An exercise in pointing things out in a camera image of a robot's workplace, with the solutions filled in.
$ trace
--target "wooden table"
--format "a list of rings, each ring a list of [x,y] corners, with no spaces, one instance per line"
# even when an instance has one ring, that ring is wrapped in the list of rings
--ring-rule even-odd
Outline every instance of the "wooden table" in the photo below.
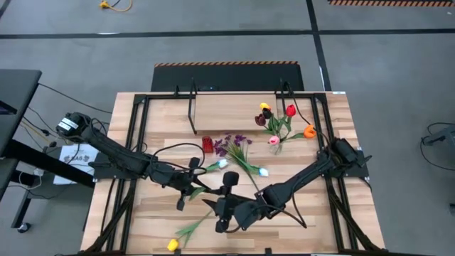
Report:
[[[108,136],[122,145],[125,145],[127,137],[134,94],[132,92],[117,94],[109,127]],[[358,146],[346,95],[327,92],[327,99],[335,136],[344,137],[352,146]],[[292,103],[292,100],[286,101],[287,105]],[[298,99],[297,102],[302,114],[312,122],[313,115],[309,100]],[[280,106],[282,104],[278,102],[278,113],[282,113]],[[318,108],[321,121],[324,123],[322,106],[319,105]],[[136,144],[137,140],[140,113],[141,110],[138,111],[133,145]],[[147,152],[153,153],[164,146],[181,142],[201,144],[203,134],[193,134],[187,114],[188,100],[150,101],[144,136],[144,142],[148,145]],[[302,132],[305,126],[304,121],[298,116],[293,118],[293,132]],[[275,156],[269,151],[267,144],[269,135],[258,131],[244,132],[243,134],[253,140],[248,150],[250,163],[265,167],[270,172],[268,178],[257,177],[255,179],[259,188],[287,180],[314,162],[316,151],[319,149],[316,139],[299,139],[286,143],[283,146],[282,153]],[[211,133],[213,139],[224,138],[224,136],[223,132]],[[199,149],[182,146],[163,151],[159,154],[159,158],[164,161],[188,165],[191,157],[200,155]],[[219,159],[214,154],[207,154],[205,157],[204,166]],[[229,165],[227,170],[236,171],[240,174],[239,185],[234,187],[233,193],[253,197],[255,188],[243,170],[234,164]],[[217,171],[213,174],[207,174],[201,180],[211,188],[218,188],[222,185],[223,172]],[[359,178],[345,178],[345,181],[354,219],[377,246],[383,247],[384,243],[370,189]],[[105,180],[98,182],[95,187],[81,250],[90,246],[100,234],[110,184],[110,180]],[[107,212],[107,222],[112,215],[115,191],[114,188]],[[210,210],[201,199],[210,198],[216,201],[214,195],[199,195],[194,201],[187,202],[184,211],[181,212],[176,210],[176,202],[179,196],[179,192],[172,188],[161,188],[150,180],[138,181],[127,253],[171,253],[166,249],[166,246],[170,239],[177,237],[174,233],[199,220]],[[212,213],[194,232],[186,248],[182,249],[182,253],[264,253],[266,247],[272,248],[273,253],[337,252],[324,180],[318,178],[296,192],[296,203],[308,225],[307,229],[303,229],[285,214],[280,214],[272,220],[264,219],[256,222],[247,231],[219,234],[215,232],[215,222],[218,217]],[[287,204],[287,210],[295,214],[291,202]],[[346,224],[341,216],[340,220],[344,245],[349,247]],[[120,223],[116,232],[114,248],[119,247],[123,222]],[[230,229],[236,226],[236,221],[232,219]]]

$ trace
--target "caster wheel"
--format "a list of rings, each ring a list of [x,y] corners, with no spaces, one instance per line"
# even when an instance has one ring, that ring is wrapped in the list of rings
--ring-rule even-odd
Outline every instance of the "caster wheel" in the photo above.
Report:
[[[31,227],[30,223],[22,223],[22,225],[17,229],[17,232],[20,234],[27,232]]]

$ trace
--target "yellow cord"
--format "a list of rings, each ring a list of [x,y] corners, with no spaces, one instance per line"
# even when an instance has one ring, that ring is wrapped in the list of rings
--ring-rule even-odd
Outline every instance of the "yellow cord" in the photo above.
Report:
[[[133,7],[133,0],[129,0],[129,6],[126,9],[117,9],[109,5],[105,0],[101,1],[100,8],[101,9],[111,9],[113,11],[119,11],[119,12],[125,12],[130,10],[130,8]]]
[[[28,125],[26,122],[21,122],[21,124],[26,125],[28,128],[30,128],[32,130],[32,132],[36,133],[38,136],[40,136],[45,141],[50,143],[50,140],[48,140],[48,138],[44,137],[44,135],[42,135],[40,132],[36,131],[35,128],[33,128],[32,126]]]

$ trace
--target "pink tulip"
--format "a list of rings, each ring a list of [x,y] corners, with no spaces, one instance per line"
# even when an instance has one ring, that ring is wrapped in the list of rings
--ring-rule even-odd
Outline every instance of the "pink tulip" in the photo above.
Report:
[[[269,144],[276,145],[279,143],[279,137],[278,136],[272,136],[269,139]]]

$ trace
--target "gray floor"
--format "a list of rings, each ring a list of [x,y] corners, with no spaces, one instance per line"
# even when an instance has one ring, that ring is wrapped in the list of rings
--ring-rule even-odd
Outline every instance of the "gray floor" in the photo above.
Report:
[[[453,9],[329,6],[324,0],[314,6],[320,29],[455,27]],[[310,27],[303,0],[134,0],[125,14],[101,11],[92,0],[12,0],[0,19],[0,34]],[[425,162],[419,140],[429,123],[454,121],[455,35],[321,40],[332,88],[348,93],[360,143],[373,155],[371,184],[387,248],[453,255],[455,217],[448,204],[455,202],[455,173]],[[117,92],[149,90],[160,62],[297,60],[306,89],[322,89],[311,36],[0,40],[0,56],[0,68],[40,69],[42,83],[106,110]],[[44,88],[31,106],[49,124],[68,111],[109,121]],[[26,116],[39,123],[33,113]],[[35,146],[22,129],[16,138]],[[455,166],[443,145],[425,150],[433,161]],[[20,235],[9,226],[22,194],[10,188],[0,203],[0,254],[77,252],[91,190],[74,187],[51,201],[34,200],[26,216],[34,227]]]

